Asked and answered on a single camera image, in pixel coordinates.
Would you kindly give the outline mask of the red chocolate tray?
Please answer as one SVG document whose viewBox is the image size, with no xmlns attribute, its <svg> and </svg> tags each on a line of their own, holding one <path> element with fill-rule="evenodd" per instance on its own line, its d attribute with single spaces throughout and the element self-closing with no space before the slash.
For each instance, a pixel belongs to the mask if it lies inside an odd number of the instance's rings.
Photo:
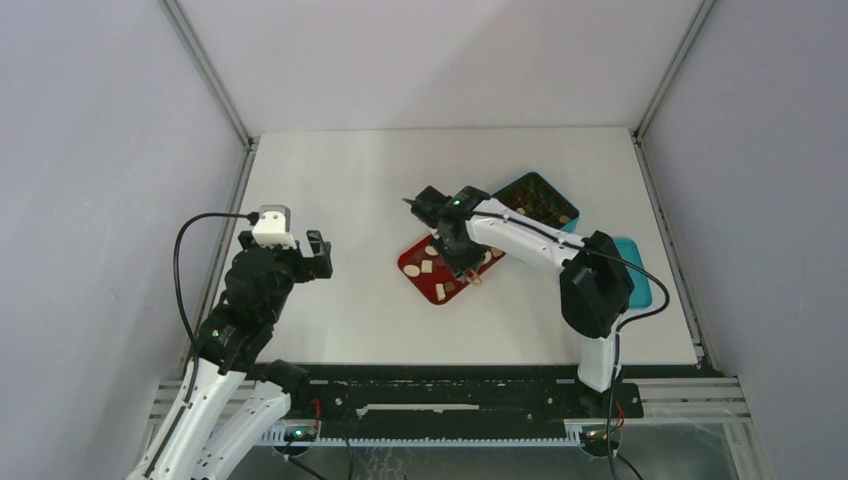
<svg viewBox="0 0 848 480">
<path fill-rule="evenodd" d="M 434 237 L 428 235 L 403 252 L 397 259 L 397 267 L 431 304 L 441 306 L 450 302 L 470 285 L 466 278 L 458 279 L 432 244 Z M 488 247 L 482 265 L 474 270 L 481 279 L 505 254 Z"/>
</svg>

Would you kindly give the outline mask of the wooden tongs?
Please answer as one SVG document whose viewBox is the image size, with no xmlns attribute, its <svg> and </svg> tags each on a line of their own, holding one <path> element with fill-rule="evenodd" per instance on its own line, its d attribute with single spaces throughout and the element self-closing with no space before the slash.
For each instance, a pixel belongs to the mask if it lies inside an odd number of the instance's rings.
<svg viewBox="0 0 848 480">
<path fill-rule="evenodd" d="M 480 275 L 472 270 L 465 275 L 466 281 L 473 286 L 481 286 L 483 284 Z"/>
</svg>

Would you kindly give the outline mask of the teal chocolate box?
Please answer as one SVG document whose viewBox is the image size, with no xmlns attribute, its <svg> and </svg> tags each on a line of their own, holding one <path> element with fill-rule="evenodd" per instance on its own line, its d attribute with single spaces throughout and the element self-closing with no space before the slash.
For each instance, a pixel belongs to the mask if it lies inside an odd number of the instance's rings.
<svg viewBox="0 0 848 480">
<path fill-rule="evenodd" d="M 537 172 L 528 172 L 492 194 L 508 208 L 552 228 L 573 232 L 580 211 Z"/>
</svg>

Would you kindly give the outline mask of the teal box lid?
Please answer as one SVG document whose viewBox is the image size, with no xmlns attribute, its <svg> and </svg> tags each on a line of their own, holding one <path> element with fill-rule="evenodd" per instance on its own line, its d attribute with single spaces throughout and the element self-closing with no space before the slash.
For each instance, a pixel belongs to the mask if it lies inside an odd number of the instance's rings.
<svg viewBox="0 0 848 480">
<path fill-rule="evenodd" d="M 613 240 L 623 260 L 633 263 L 639 268 L 644 268 L 639 247 L 634 240 L 627 237 L 614 237 Z M 634 289 L 629 297 L 629 307 L 635 310 L 650 308 L 653 303 L 650 280 L 632 267 L 628 267 L 627 271 L 634 284 Z"/>
</svg>

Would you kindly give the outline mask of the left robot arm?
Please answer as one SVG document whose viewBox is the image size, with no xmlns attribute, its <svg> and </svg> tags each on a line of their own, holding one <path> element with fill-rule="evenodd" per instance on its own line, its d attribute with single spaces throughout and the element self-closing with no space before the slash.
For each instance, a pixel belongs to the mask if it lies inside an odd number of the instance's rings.
<svg viewBox="0 0 848 480">
<path fill-rule="evenodd" d="M 240 233 L 242 249 L 201 324 L 178 397 L 130 478 L 226 479 L 274 422 L 310 409 L 308 372 L 276 360 L 260 373 L 239 410 L 218 423 L 271 340 L 293 287 L 333 273 L 330 243 L 318 230 L 307 231 L 306 238 L 309 256 L 288 234 Z"/>
</svg>

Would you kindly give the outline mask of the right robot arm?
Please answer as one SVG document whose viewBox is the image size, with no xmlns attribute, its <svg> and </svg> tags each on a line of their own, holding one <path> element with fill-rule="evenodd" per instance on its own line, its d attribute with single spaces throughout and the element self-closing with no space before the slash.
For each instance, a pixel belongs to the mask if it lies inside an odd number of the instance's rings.
<svg viewBox="0 0 848 480">
<path fill-rule="evenodd" d="M 613 330 L 634 284 L 609 235 L 582 237 L 550 227 L 471 186 L 453 196 L 428 186 L 408 203 L 456 279 L 478 272 L 495 251 L 556 276 L 561 315 L 581 341 L 579 406 L 602 416 L 616 405 L 620 360 Z"/>
</svg>

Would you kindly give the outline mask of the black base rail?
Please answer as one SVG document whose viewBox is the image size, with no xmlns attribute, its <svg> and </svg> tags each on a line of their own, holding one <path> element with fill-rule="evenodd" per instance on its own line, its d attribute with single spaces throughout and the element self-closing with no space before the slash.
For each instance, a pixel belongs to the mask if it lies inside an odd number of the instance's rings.
<svg viewBox="0 0 848 480">
<path fill-rule="evenodd" d="M 304 368 L 310 384 L 285 417 L 319 423 L 326 438 L 554 439 L 567 421 L 618 426 L 644 416 L 637 385 L 618 382 L 600 394 L 579 385 L 569 365 Z"/>
</svg>

